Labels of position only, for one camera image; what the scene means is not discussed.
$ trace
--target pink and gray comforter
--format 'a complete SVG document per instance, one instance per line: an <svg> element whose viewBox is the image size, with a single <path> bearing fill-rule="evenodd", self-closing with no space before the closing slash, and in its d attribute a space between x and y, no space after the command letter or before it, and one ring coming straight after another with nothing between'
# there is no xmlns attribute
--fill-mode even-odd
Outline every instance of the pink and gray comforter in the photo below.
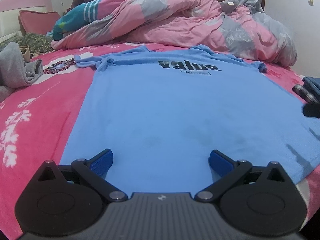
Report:
<svg viewBox="0 0 320 240"><path fill-rule="evenodd" d="M287 29L266 15L257 0L96 0L83 8L75 8L65 17L69 26L79 27L80 19L88 24L79 29L62 28L59 34L66 37L53 41L54 49L118 39L184 48L204 44L215 52L283 66L297 60ZM56 29L64 24L61 18Z"/></svg>

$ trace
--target plaid fabric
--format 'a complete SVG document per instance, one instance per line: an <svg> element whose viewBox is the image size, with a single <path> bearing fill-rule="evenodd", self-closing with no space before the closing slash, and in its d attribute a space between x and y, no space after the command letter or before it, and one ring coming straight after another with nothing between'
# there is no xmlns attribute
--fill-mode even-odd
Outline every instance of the plaid fabric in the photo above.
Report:
<svg viewBox="0 0 320 240"><path fill-rule="evenodd" d="M302 85L296 84L292 90L308 103L319 103L318 99Z"/></svg>

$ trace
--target t-shirt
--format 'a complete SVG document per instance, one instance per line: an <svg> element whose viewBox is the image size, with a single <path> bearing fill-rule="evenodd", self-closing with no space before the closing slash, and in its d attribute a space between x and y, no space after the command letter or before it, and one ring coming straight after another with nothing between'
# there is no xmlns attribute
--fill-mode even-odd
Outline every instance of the t-shirt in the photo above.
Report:
<svg viewBox="0 0 320 240"><path fill-rule="evenodd" d="M248 64L200 45L149 51L145 46L80 59L97 71L60 164L110 148L106 180L126 192L196 194L219 177L217 149L256 166L279 161L295 183L320 163L320 121Z"/></svg>

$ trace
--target metal screw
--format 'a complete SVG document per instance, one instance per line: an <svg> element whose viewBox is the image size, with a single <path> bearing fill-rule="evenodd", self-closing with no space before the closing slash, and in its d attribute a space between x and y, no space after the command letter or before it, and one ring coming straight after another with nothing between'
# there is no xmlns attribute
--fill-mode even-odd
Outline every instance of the metal screw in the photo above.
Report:
<svg viewBox="0 0 320 240"><path fill-rule="evenodd" d="M125 197L125 193L122 191L113 191L109 194L109 197L114 200L121 200Z"/></svg>
<svg viewBox="0 0 320 240"><path fill-rule="evenodd" d="M213 194L209 191L201 191L198 193L198 198L208 200L213 197Z"/></svg>

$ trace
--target pink bedsheet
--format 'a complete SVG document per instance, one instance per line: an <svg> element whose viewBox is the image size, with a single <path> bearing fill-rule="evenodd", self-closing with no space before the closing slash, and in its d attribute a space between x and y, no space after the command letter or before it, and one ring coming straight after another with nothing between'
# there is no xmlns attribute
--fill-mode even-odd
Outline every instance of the pink bedsheet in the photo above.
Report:
<svg viewBox="0 0 320 240"><path fill-rule="evenodd" d="M94 70L77 69L73 56L99 56L134 46L138 45L92 46L42 55L46 70L40 80L0 103L0 156L3 156L0 167L0 229L10 240L22 233L14 216L14 205L19 195L43 161L52 159L60 162L91 85ZM183 49L160 44L148 44L147 47L155 51ZM65 62L66 67L59 71L55 66L61 62ZM266 76L289 92L292 92L294 84L302 83L300 77L289 69L271 64L267 64L267 68ZM297 185L308 205L308 218L320 206L319 174L318 166Z"/></svg>

